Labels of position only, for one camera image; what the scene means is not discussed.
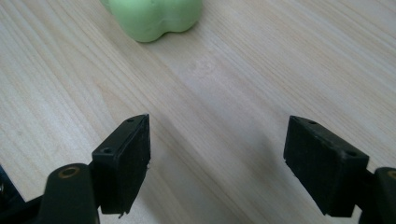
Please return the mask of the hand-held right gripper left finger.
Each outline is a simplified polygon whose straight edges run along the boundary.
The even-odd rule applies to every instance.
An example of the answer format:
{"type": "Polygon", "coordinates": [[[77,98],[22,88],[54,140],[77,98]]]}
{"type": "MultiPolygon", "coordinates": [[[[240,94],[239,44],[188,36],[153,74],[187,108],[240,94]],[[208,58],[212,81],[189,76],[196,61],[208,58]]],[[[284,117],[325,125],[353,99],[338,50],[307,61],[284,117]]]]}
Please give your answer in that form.
{"type": "Polygon", "coordinates": [[[130,212],[149,161],[149,114],[126,119],[92,153],[94,193],[103,214],[130,212]]]}

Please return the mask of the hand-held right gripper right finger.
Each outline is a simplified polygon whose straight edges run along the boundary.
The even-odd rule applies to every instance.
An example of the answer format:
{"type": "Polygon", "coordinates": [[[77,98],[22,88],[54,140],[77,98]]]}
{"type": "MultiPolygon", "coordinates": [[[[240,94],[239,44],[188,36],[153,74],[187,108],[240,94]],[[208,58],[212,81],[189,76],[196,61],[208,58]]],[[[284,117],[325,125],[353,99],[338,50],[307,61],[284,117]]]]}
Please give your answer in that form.
{"type": "Polygon", "coordinates": [[[368,155],[319,123],[291,116],[283,158],[322,214],[352,215],[368,155]]]}

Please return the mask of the green toy pepper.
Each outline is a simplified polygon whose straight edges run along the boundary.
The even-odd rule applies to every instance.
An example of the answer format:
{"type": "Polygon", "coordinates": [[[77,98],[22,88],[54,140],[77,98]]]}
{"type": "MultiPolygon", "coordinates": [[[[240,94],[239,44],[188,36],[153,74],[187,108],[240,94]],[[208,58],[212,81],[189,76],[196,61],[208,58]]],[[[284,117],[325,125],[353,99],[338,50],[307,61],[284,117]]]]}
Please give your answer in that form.
{"type": "Polygon", "coordinates": [[[203,0],[100,0],[121,30],[137,42],[181,33],[198,22],[203,0]]]}

